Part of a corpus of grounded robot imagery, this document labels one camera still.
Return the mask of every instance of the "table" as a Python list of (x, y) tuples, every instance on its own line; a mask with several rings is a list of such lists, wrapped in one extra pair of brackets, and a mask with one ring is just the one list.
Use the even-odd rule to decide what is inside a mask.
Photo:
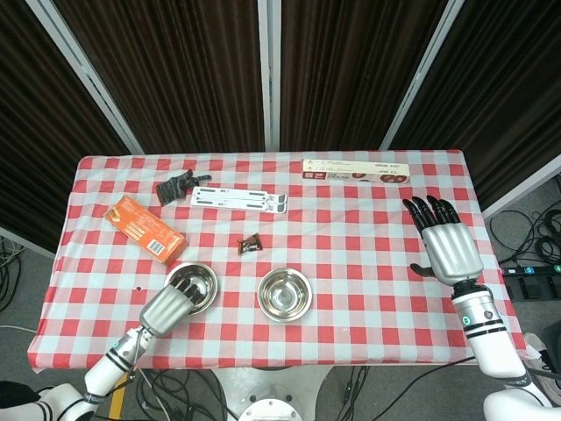
[[(411, 180), (303, 180), (304, 158), (407, 163)], [(188, 168), (211, 174), (209, 186), (287, 193), (288, 212), (191, 208), (189, 198), (160, 207), (156, 185)], [(103, 219), (123, 193), (186, 234), (179, 261), (203, 262), (219, 280), (213, 305), (154, 340), (141, 367), (445, 363), (470, 355), (451, 289), (408, 268), (429, 262), (401, 200), (427, 194), (451, 201), (470, 227), (483, 282), (525, 355), (461, 152), (206, 153), (80, 161), (28, 351), (33, 367), (93, 366), (163, 287), (170, 268)], [(255, 232), (264, 250), (238, 256), (237, 240)], [(261, 277), (283, 267), (301, 271), (314, 291), (304, 317), (285, 325), (268, 319), (256, 297)]]

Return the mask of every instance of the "brown curtain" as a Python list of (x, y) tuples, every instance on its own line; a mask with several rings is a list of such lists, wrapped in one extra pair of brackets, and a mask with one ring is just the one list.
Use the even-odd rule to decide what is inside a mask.
[(392, 148), (463, 150), (483, 208), (559, 155), (561, 2), (465, 2)]
[(255, 0), (56, 0), (147, 153), (262, 151)]
[(280, 149), (376, 149), (445, 0), (283, 0)]
[(0, 20), (0, 225), (55, 251), (80, 158), (128, 150), (25, 2)]

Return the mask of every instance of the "white robotic arm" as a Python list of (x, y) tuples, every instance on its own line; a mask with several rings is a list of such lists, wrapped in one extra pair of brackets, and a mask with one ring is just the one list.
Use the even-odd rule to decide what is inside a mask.
[(0, 409), (3, 421), (87, 421), (97, 406), (113, 391), (117, 381), (131, 373), (150, 340), (168, 334), (204, 296), (191, 282), (189, 266), (174, 272), (170, 283), (141, 311), (137, 328), (130, 329), (86, 373), (86, 393), (81, 395), (70, 384), (61, 384), (42, 394), (33, 403)]
[(434, 213), (420, 197), (403, 201), (421, 233), (431, 264), (431, 268), (416, 264), (411, 268), (418, 275), (435, 276), (454, 288), (452, 303), (479, 368), (507, 388), (486, 398), (487, 421), (559, 420), (561, 408), (551, 408), (548, 398), (532, 382), (494, 305), (491, 290), (476, 283), (483, 263), (467, 226), (450, 203), (433, 196), (427, 199)]

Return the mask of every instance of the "black cable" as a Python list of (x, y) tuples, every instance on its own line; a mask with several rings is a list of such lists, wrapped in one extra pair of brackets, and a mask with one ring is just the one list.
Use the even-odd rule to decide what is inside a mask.
[(537, 370), (535, 368), (527, 368), (527, 370), (529, 373), (533, 375), (539, 375), (542, 377), (548, 377), (553, 380), (561, 381), (561, 375), (558, 375), (557, 373), (552, 373), (550, 371), (544, 371), (544, 370)]
[[(359, 372), (357, 373), (356, 380), (354, 379), (354, 371), (355, 371), (355, 367), (352, 369), (351, 378), (347, 382), (347, 387), (344, 393), (343, 406), (341, 407), (341, 410), (337, 414), (337, 418), (336, 418), (337, 421), (348, 421), (348, 420), (352, 421), (354, 419), (355, 403), (357, 402), (357, 399), (360, 396), (360, 392), (362, 391), (362, 388), (366, 383), (366, 378), (368, 377), (368, 374), (370, 372), (370, 367), (367, 366), (361, 367), (359, 369)], [(349, 406), (341, 416), (341, 413), (343, 412), (347, 404)]]
[[(558, 264), (559, 262), (561, 262), (561, 232), (555, 226), (557, 221), (553, 220), (553, 218), (560, 212), (558, 212), (557, 210), (551, 210), (551, 208), (560, 203), (561, 200), (558, 200), (554, 204), (547, 207), (544, 211), (538, 214), (534, 221), (532, 221), (528, 215), (518, 210), (504, 210), (503, 212), (501, 212), (500, 215), (505, 213), (520, 215), (529, 224), (529, 229), (526, 237), (517, 248), (511, 247), (505, 244), (501, 239), (499, 239), (494, 229), (495, 218), (491, 218), (491, 220), (489, 221), (489, 231), (491, 232), (491, 235), (493, 235), (493, 237), (499, 244), (507, 248), (507, 250), (513, 251), (513, 253), (510, 254), (510, 256), (508, 256), (506, 259), (499, 260), (500, 265), (508, 261), (517, 263), (518, 260), (540, 261), (542, 263), (548, 264)], [(546, 228), (550, 232), (550, 235), (543, 235), (543, 228)], [(530, 251), (530, 248), (532, 246), (534, 246), (534, 252)], [(554, 251), (554, 247), (559, 249), (559, 253), (556, 253)], [(526, 254), (535, 255), (539, 260), (528, 259), (524, 257)]]
[(2, 278), (2, 286), (5, 285), (4, 292), (2, 292), (0, 296), (0, 301), (4, 300), (4, 298), (8, 294), (8, 290), (10, 289), (9, 265), (13, 262), (16, 262), (18, 264), (18, 274), (16, 275), (16, 281), (14, 282), (14, 286), (11, 290), (10, 297), (8, 298), (8, 301), (2, 307), (0, 307), (0, 312), (6, 310), (6, 308), (11, 304), (12, 300), (14, 299), (14, 296), (16, 295), (16, 291), (18, 290), (19, 279), (21, 278), (21, 259), (19, 258), (19, 256), (16, 256), (12, 261), (10, 261), (10, 263), (0, 268), (0, 277)]
[(559, 194), (561, 195), (561, 182), (559, 182), (559, 177), (561, 177), (561, 175), (557, 174), (553, 177), (553, 180), (557, 183), (557, 188), (559, 189)]
[(399, 401), (403, 395), (405, 395), (409, 389), (411, 389), (411, 387), (417, 383), (419, 380), (421, 380), (424, 376), (429, 375), (430, 373), (434, 373), (435, 371), (438, 370), (442, 370), (443, 368), (448, 368), (451, 366), (455, 366), (456, 364), (461, 364), (462, 362), (467, 362), (470, 360), (474, 360), (475, 357), (468, 357), (468, 358), (464, 358), (462, 360), (458, 360), (458, 361), (454, 361), (454, 362), (450, 362), (448, 364), (444, 364), (443, 366), (438, 366), (435, 368), (432, 368), (431, 370), (427, 371), (426, 373), (423, 373), (422, 375), (417, 376), (380, 414), (378, 414), (376, 417), (374, 417), (372, 419), (372, 421), (376, 421), (377, 419), (380, 419), (382, 416), (384, 416), (384, 414), (386, 414), (386, 412), (388, 412), (396, 403), (397, 401)]
[(126, 388), (132, 382), (134, 382), (134, 376), (129, 376), (126, 379), (126, 381), (122, 382), (121, 384), (119, 384), (118, 386), (116, 386), (115, 388), (113, 388), (112, 390), (107, 392), (107, 395), (105, 395), (105, 396), (109, 397), (109, 396), (113, 395), (117, 390), (122, 389), (122, 388)]
[[(159, 400), (162, 402), (162, 405), (164, 405), (164, 407), (166, 408), (166, 411), (170, 414), (170, 417), (172, 418), (179, 417), (180, 419), (186, 419), (188, 421), (192, 421), (194, 414), (199, 413), (205, 416), (206, 418), (210, 419), (211, 421), (218, 421), (217, 418), (210, 412), (208, 408), (205, 408), (200, 404), (191, 402), (190, 395), (187, 388), (190, 372), (189, 371), (187, 372), (186, 379), (182, 381), (175, 377), (172, 377), (168, 373), (169, 371), (171, 370), (162, 370), (159, 371), (158, 373), (155, 373), (146, 370), (145, 374), (148, 377), (150, 383), (152, 384), (152, 387), (150, 388), (152, 393), (159, 398)], [(203, 379), (203, 381), (209, 387), (211, 393), (220, 403), (221, 410), (223, 411), (223, 417), (225, 420), (227, 418), (226, 411), (230, 411), (229, 409), (227, 409), (224, 403), (225, 397), (222, 398), (216, 393), (213, 386), (210, 384), (208, 379), (206, 379), (206, 377), (204, 377), (201, 373), (198, 372), (196, 373)], [(156, 410), (159, 412), (162, 412), (162, 409), (159, 405), (156, 405), (156, 403), (152, 403), (147, 399), (147, 395), (144, 387), (145, 383), (146, 380), (143, 377), (140, 377), (138, 379), (135, 398), (140, 409), (152, 421), (154, 420), (154, 418), (147, 412), (146, 409)], [(220, 382), (218, 381), (218, 379), (217, 379), (217, 385), (218, 387), (220, 387)], [(184, 408), (184, 410), (179, 410), (176, 405), (173, 405), (172, 402), (167, 399), (167, 396), (170, 396), (176, 401), (180, 402), (182, 404), (181, 407)]]
[(198, 375), (202, 379), (202, 381), (205, 382), (207, 384), (207, 386), (209, 386), (210, 392), (212, 392), (212, 395), (214, 395), (214, 397), (217, 399), (218, 403), (220, 403), (220, 406), (224, 410), (227, 410), (228, 413), (234, 417), (234, 419), (239, 419), (239, 417), (230, 408), (228, 408), (228, 406), (226, 406), (226, 403), (223, 401), (223, 398), (221, 396), (219, 396), (218, 393), (214, 390), (214, 388), (210, 384), (209, 380), (207, 380), (207, 378), (204, 377), (204, 375), (202, 375), (199, 372), (199, 370), (193, 370), (193, 373)]
[[(226, 405), (226, 395), (224, 394), (224, 391), (222, 390), (222, 385), (220, 384), (220, 381), (218, 380), (217, 375), (215, 375), (214, 371), (212, 371), (212, 370), (210, 370), (210, 373), (214, 377), (214, 380), (217, 382), (218, 395), (220, 395), (220, 406), (222, 406), (222, 409), (225, 410), (226, 412), (230, 413), (234, 418), (238, 419), (238, 416), (236, 414), (234, 414), (228, 408), (228, 406)], [(225, 419), (228, 418), (228, 414), (226, 412), (224, 412)]]
[(54, 389), (54, 386), (45, 386), (44, 388), (41, 388), (39, 390), (35, 390), (35, 393), (37, 393), (38, 395), (41, 394), (41, 392), (44, 392), (45, 390), (50, 390), (50, 389)]
[(189, 382), (190, 378), (191, 378), (191, 370), (187, 370), (187, 376), (185, 377), (185, 380), (183, 381), (183, 386), (187, 386), (187, 383)]
[(515, 388), (515, 389), (521, 390), (522, 392), (526, 392), (527, 394), (529, 394), (530, 396), (532, 396), (534, 399), (536, 399), (537, 402), (540, 404), (540, 406), (544, 406), (543, 403), (542, 403), (542, 401), (540, 400), (540, 398), (537, 397), (536, 395), (534, 395), (534, 394), (533, 394), (532, 392), (530, 392), (529, 390), (523, 389), (523, 388)]

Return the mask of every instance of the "gray floor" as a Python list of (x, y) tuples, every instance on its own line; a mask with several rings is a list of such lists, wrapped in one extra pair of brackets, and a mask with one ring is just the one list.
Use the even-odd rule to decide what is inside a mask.
[[(542, 211), (561, 197), (557, 184), (553, 181), (531, 193), (511, 209), (532, 212)], [(503, 242), (520, 244), (526, 235), (527, 224), (520, 218), (501, 215), (495, 219), (494, 228)], [(499, 259), (508, 256), (506, 248), (494, 242)], [(0, 325), (20, 325), (35, 329), (43, 296), (49, 281), (52, 261), (29, 250), (22, 254), (23, 272), (18, 293), (10, 307), (0, 314)], [(559, 320), (559, 302), (517, 303), (515, 305), (522, 329), (540, 334), (546, 325)], [(48, 385), (70, 382), (83, 391), (84, 370), (45, 370), (35, 374), (27, 361), (26, 351), (32, 339), (27, 332), (0, 329), (0, 380), (22, 382), (33, 389)], [(423, 366), (384, 366), (373, 367), (368, 381), (357, 401), (355, 419), (367, 421), (378, 414), (401, 390), (417, 375), (426, 371)], [(334, 421), (350, 374), (349, 367), (336, 367), (325, 379), (316, 404), (318, 421)], [(173, 373), (185, 376), (184, 371)], [(208, 393), (203, 383), (192, 378), (190, 381), (191, 399), (208, 408), (214, 408), (218, 417), (216, 399)], [(401, 419), (431, 420), (473, 420), (483, 419), (482, 403), (489, 393), (500, 389), (498, 382), (486, 378), (476, 367), (450, 367), (422, 379), (417, 383), (382, 419), (386, 421)], [(126, 390), (123, 418), (146, 417), (134, 401), (134, 385)], [(100, 415), (107, 416), (108, 404), (102, 405)]]

